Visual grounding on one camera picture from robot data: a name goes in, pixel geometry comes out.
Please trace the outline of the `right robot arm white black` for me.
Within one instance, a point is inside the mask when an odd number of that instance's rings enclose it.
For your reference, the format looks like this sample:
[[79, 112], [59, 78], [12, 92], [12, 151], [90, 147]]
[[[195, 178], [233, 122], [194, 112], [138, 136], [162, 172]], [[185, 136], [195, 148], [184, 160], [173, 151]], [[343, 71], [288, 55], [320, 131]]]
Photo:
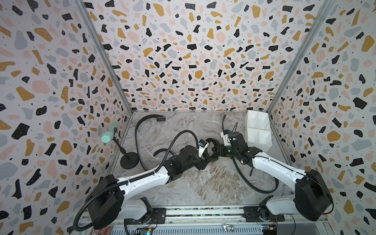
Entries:
[[291, 195], [274, 197], [272, 191], [263, 191], [248, 182], [253, 190], [268, 195], [258, 205], [260, 220], [268, 222], [280, 214], [300, 214], [310, 221], [317, 221], [334, 210], [333, 197], [318, 171], [295, 168], [255, 146], [249, 147], [239, 132], [222, 133], [221, 136], [224, 143], [212, 141], [214, 157], [227, 157], [234, 164], [241, 163], [261, 170], [272, 176], [277, 186], [282, 182], [292, 190]]

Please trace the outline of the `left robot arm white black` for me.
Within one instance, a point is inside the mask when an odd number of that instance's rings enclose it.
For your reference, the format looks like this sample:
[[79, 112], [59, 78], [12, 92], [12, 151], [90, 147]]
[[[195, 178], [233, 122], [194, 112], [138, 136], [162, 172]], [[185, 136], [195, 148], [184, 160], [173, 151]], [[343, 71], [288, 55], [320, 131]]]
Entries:
[[151, 188], [179, 179], [191, 168], [203, 170], [210, 162], [207, 148], [212, 141], [195, 139], [194, 146], [182, 148], [177, 155], [164, 156], [162, 162], [151, 170], [130, 177], [104, 177], [86, 198], [73, 220], [74, 231], [91, 227], [101, 229], [111, 224], [122, 210], [124, 201]]

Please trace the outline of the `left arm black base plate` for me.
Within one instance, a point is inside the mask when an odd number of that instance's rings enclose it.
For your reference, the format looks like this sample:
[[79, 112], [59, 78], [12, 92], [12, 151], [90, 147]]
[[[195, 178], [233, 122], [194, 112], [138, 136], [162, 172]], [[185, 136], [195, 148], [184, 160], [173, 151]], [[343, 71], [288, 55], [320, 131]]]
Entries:
[[138, 220], [125, 219], [129, 225], [165, 224], [166, 208], [152, 208]]

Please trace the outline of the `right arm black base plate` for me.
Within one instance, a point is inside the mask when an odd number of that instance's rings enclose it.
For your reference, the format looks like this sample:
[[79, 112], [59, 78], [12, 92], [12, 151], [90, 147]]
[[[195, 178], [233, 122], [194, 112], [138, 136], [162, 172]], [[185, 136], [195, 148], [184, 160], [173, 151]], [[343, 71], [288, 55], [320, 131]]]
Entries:
[[283, 215], [273, 215], [265, 207], [246, 206], [243, 210], [246, 222], [285, 222]]

